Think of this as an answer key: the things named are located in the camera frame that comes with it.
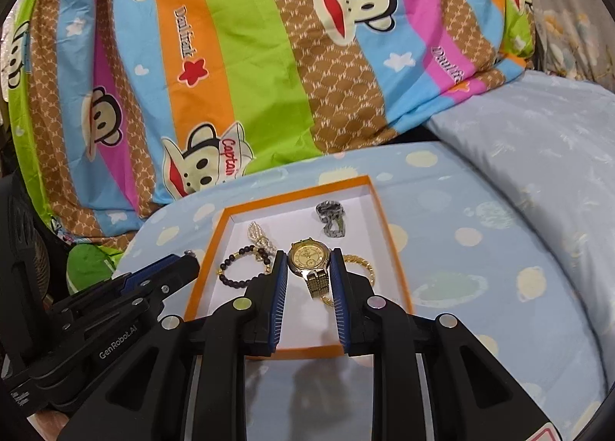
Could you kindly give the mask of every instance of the metal bolt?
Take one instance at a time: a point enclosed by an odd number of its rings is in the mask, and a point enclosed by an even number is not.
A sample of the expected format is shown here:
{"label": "metal bolt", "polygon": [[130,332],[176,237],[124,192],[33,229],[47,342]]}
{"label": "metal bolt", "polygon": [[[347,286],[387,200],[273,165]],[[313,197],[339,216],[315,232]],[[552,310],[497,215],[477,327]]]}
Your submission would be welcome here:
{"label": "metal bolt", "polygon": [[386,306],[386,300],[379,295],[372,295],[369,299],[367,299],[367,305],[370,306],[371,309],[382,309]]}
{"label": "metal bolt", "polygon": [[161,325],[165,330],[173,330],[180,326],[180,319],[177,316],[167,316],[161,321]]}
{"label": "metal bolt", "polygon": [[240,297],[239,299],[235,299],[233,302],[233,308],[238,311],[245,311],[246,309],[250,309],[252,306],[252,301],[247,297]]}
{"label": "metal bolt", "polygon": [[440,324],[442,326],[445,326],[446,328],[454,328],[455,326],[457,326],[457,318],[454,317],[452,314],[443,314],[442,316],[440,316],[439,320]]}

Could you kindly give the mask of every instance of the gold watch band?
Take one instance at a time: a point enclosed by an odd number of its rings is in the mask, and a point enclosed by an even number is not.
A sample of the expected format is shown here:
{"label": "gold watch band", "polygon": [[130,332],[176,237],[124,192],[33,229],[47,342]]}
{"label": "gold watch band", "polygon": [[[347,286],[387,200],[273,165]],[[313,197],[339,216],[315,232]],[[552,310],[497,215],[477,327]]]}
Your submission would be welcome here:
{"label": "gold watch band", "polygon": [[329,292],[329,277],[324,269],[309,275],[306,284],[312,299],[321,297]]}

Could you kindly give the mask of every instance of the gold watch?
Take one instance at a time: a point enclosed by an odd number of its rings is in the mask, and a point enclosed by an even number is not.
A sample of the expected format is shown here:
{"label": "gold watch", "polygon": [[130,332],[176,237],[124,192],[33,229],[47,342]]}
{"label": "gold watch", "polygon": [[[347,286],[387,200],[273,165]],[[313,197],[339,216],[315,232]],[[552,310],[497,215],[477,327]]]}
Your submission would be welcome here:
{"label": "gold watch", "polygon": [[293,243],[288,252],[288,267],[302,277],[312,298],[329,292],[330,250],[320,241],[308,238]]}

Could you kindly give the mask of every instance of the beaded bracelet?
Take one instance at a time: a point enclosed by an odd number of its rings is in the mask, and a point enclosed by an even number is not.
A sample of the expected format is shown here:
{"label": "beaded bracelet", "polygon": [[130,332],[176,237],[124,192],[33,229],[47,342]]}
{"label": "beaded bracelet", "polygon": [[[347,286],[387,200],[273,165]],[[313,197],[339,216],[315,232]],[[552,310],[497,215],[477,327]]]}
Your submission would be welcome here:
{"label": "beaded bracelet", "polygon": [[[249,254],[254,254],[257,261],[263,262],[263,264],[265,265],[264,272],[259,274],[258,276],[254,276],[253,278],[249,280],[241,280],[241,281],[229,280],[229,278],[227,278],[226,275],[224,274],[226,269],[237,259],[244,257],[246,255],[249,255]],[[226,286],[229,286],[231,288],[245,288],[246,286],[248,286],[248,283],[250,283],[252,280],[258,277],[265,276],[270,273],[271,273],[271,259],[269,259],[269,255],[267,254],[264,248],[257,249],[256,246],[254,245],[244,246],[243,248],[240,248],[238,252],[235,252],[234,254],[229,255],[228,259],[225,259],[224,262],[220,264],[220,267],[216,271],[216,274],[220,278],[220,281],[222,281],[222,283],[224,283]]]}

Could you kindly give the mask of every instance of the green plush toy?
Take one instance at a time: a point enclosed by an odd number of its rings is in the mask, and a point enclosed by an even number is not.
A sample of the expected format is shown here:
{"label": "green plush toy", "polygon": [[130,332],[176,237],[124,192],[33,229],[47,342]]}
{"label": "green plush toy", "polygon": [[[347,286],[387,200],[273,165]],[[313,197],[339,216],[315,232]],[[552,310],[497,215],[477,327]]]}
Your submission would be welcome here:
{"label": "green plush toy", "polygon": [[121,253],[105,250],[90,243],[72,248],[66,264],[66,284],[71,295],[99,281],[111,279]]}

